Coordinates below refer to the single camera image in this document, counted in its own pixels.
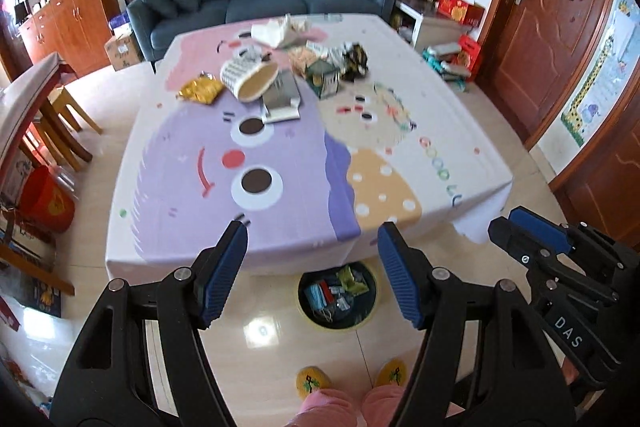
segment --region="paper cup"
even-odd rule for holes
[[[269,89],[277,74],[276,62],[232,58],[222,64],[220,80],[240,102],[253,102]]]

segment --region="door frame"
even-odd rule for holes
[[[587,161],[596,147],[606,139],[609,132],[615,127],[618,120],[620,120],[623,111],[626,109],[626,106],[631,102],[638,90],[640,90],[640,59],[636,62],[636,66],[631,73],[631,77],[629,78],[625,89],[620,94],[618,101],[611,108],[611,111],[609,111],[609,114],[604,119],[596,133],[585,144],[585,146],[580,149],[580,152],[577,153],[575,158],[569,162],[569,165],[562,169],[562,171],[549,183],[549,188],[553,193],[562,190],[578,167]]]
[[[571,97],[572,92],[574,92],[575,87],[580,82],[584,72],[591,62],[591,59],[593,58],[594,53],[596,52],[600,39],[602,38],[602,34],[604,33],[604,29],[612,9],[612,2],[613,0],[605,0],[605,9],[600,14],[596,29],[591,36],[587,49],[576,66],[574,73],[572,73],[569,82],[562,90],[558,99],[551,106],[546,116],[540,122],[537,129],[524,141],[524,147],[527,151],[531,150],[533,146],[538,143],[542,135],[545,134],[545,131],[556,119],[558,114],[560,114],[567,100]],[[506,28],[514,3],[515,0],[492,0],[489,5],[489,9],[487,10],[484,25],[482,26],[478,37],[478,43],[482,46],[482,53],[484,55],[481,70],[478,74],[478,86],[481,88],[483,87],[483,84],[485,84],[485,82],[482,81],[482,72],[486,71],[487,65],[491,63],[493,55],[497,49],[500,35]]]

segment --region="tile floor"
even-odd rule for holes
[[[139,64],[118,73],[111,68],[97,71],[69,87],[105,129],[101,137],[91,130],[81,133],[95,158],[77,176],[76,217],[59,241],[58,270],[76,286],[76,296],[63,300],[63,319],[14,305],[23,327],[18,333],[0,327],[0,340],[44,393],[54,392],[72,343],[108,282],[104,247],[111,194],[139,100],[145,86],[153,81],[150,66]],[[522,204],[551,221],[563,221],[538,166],[491,102],[475,87],[459,96],[514,174],[504,213]],[[450,225],[433,230],[413,246],[423,249],[433,265],[445,266],[463,280],[494,285],[507,277],[529,296],[522,266],[494,245],[472,244]],[[359,399],[389,358],[400,356],[408,364],[414,363],[422,334],[402,318],[380,261],[370,259],[367,263],[378,275],[379,302],[371,320],[344,333],[320,330],[300,314],[295,300],[296,276],[239,274],[222,318],[202,333],[216,380],[239,426],[284,425],[299,407],[293,381],[305,365],[319,365],[337,387]],[[266,327],[267,336],[256,335],[260,326]],[[157,324],[148,325],[147,333],[158,403],[175,412],[162,357],[158,356]],[[460,373],[468,371],[472,361],[473,348],[465,347]]]

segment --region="yellow slipper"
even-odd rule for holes
[[[313,391],[318,389],[331,389],[331,379],[317,367],[311,365],[305,367],[298,372],[296,377],[296,389],[298,390],[298,396],[304,400]]]
[[[378,373],[376,378],[376,387],[381,385],[405,385],[406,384],[406,365],[400,359],[389,360]]]

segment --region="purple cartoon face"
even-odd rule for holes
[[[299,86],[301,120],[264,125],[258,103],[224,92],[211,106],[181,103],[163,122],[138,172],[133,232],[141,257],[192,261],[233,219],[248,226],[249,255],[357,235],[357,224],[344,228],[353,220],[344,176],[325,172],[346,150],[325,143],[315,96]],[[332,223],[341,223],[339,233]]]

